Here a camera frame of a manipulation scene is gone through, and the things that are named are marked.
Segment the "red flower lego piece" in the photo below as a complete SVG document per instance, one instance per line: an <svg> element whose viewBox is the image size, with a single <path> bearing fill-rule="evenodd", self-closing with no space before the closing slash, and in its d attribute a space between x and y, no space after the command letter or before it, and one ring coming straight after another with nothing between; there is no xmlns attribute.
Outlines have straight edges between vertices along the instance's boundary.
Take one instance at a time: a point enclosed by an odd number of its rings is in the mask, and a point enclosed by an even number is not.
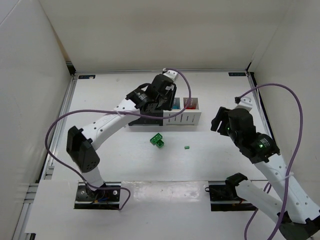
<svg viewBox="0 0 320 240"><path fill-rule="evenodd" d="M197 106L196 105L189 105L186 109L187 110L196 110Z"/></svg>

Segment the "large green lego brick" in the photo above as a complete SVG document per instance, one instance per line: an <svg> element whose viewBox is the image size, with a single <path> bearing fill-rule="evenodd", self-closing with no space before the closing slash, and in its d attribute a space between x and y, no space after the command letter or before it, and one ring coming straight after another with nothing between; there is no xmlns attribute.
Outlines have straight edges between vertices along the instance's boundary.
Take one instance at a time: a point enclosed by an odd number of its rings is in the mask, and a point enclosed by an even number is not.
<svg viewBox="0 0 320 240"><path fill-rule="evenodd" d="M150 143L155 145L157 142L159 142L160 140L162 140L163 136L160 133L157 133L155 136L153 136L150 139Z"/></svg>

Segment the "square green lego brick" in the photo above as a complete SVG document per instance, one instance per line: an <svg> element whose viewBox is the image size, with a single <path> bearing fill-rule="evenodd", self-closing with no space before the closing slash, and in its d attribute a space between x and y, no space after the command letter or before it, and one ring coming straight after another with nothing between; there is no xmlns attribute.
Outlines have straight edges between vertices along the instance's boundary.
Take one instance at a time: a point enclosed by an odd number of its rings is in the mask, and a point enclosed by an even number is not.
<svg viewBox="0 0 320 240"><path fill-rule="evenodd" d="M156 146L159 148L159 149L161 149L163 146L164 146L164 142L163 142L163 140L162 139L160 139L160 140L158 140L157 142L156 142Z"/></svg>

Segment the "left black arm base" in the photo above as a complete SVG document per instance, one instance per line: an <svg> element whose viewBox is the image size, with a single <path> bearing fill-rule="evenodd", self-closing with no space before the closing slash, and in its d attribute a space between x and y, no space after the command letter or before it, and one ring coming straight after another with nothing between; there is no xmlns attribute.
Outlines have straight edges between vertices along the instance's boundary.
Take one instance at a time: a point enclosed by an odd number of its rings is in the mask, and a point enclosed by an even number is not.
<svg viewBox="0 0 320 240"><path fill-rule="evenodd" d="M112 182L103 187L107 190L91 190L84 182L78 183L74 209L76 210L118 210L120 208L121 184Z"/></svg>

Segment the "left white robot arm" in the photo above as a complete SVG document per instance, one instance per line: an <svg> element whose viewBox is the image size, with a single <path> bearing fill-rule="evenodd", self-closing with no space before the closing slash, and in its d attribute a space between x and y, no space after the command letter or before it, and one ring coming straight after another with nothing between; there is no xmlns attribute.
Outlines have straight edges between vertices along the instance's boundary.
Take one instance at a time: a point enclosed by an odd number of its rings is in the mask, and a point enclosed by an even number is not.
<svg viewBox="0 0 320 240"><path fill-rule="evenodd" d="M87 126L73 126L68 130L66 151L89 183L86 193L90 197L100 199L107 196L101 190L106 184L98 168L97 149L118 130L139 119L139 115L172 110L177 78L177 72L164 71L156 75L152 83L144 83L127 94L114 108L115 114L105 114Z"/></svg>

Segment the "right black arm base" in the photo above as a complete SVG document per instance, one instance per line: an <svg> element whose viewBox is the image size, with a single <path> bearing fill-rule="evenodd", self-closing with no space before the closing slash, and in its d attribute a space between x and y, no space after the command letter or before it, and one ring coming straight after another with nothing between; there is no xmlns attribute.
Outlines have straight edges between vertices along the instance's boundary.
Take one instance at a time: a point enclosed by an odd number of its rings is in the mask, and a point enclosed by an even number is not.
<svg viewBox="0 0 320 240"><path fill-rule="evenodd" d="M257 209L250 202L233 195L226 184L209 182L204 191L209 194L212 212L247 212Z"/></svg>

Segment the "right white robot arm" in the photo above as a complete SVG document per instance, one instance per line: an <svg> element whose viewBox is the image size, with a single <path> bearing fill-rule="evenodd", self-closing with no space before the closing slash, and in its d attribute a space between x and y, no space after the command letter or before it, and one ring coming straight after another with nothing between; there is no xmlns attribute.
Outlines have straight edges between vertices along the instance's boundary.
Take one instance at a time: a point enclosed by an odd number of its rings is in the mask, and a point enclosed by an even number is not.
<svg viewBox="0 0 320 240"><path fill-rule="evenodd" d="M320 207L307 195L287 166L271 137L256 131L247 109L220 107L211 131L231 138L240 153L266 177L280 200L236 173L225 180L227 193L250 202L274 223L287 240L307 240L320 230Z"/></svg>

